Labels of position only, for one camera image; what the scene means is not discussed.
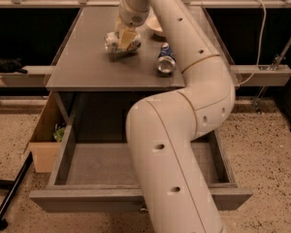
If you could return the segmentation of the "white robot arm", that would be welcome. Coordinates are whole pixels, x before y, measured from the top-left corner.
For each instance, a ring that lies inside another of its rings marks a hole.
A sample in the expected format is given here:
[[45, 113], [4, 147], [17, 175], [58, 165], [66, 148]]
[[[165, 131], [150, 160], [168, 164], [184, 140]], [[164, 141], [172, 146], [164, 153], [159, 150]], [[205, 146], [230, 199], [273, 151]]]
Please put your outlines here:
[[121, 0], [120, 29], [155, 13], [183, 75], [183, 88], [137, 102], [126, 136], [155, 233], [227, 233], [191, 148], [235, 103], [224, 59], [181, 0]]

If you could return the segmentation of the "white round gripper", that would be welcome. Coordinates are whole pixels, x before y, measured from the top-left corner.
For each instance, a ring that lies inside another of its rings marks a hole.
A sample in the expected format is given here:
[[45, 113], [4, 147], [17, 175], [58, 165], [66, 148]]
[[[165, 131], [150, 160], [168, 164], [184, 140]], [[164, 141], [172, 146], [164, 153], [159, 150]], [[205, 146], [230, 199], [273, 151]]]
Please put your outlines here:
[[121, 50], [133, 50], [136, 47], [137, 31], [135, 28], [122, 28], [126, 26], [142, 26], [149, 14], [149, 5], [145, 4], [141, 9], [135, 9], [126, 0], [119, 3], [118, 16], [115, 20], [114, 32], [119, 32], [118, 47]]

